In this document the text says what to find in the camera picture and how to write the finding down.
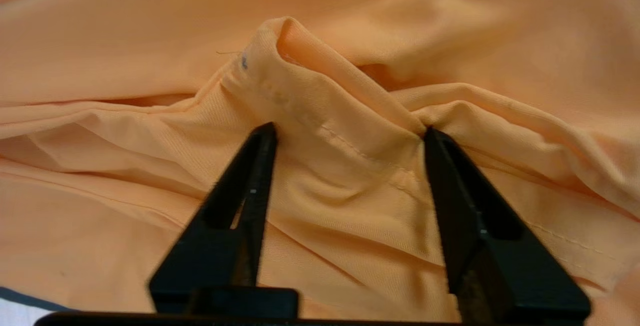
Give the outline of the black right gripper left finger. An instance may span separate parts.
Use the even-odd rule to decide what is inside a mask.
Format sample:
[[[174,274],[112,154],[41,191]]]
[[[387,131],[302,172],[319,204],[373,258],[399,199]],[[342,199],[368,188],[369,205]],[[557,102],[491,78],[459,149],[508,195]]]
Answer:
[[[256,286],[278,137],[254,128],[150,279],[159,313],[182,313],[195,292]]]

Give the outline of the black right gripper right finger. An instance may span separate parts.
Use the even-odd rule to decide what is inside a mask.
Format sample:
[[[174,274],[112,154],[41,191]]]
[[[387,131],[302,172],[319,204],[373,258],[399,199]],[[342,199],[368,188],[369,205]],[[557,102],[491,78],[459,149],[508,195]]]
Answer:
[[[466,324],[583,324],[590,299],[448,134],[423,137],[446,280]]]

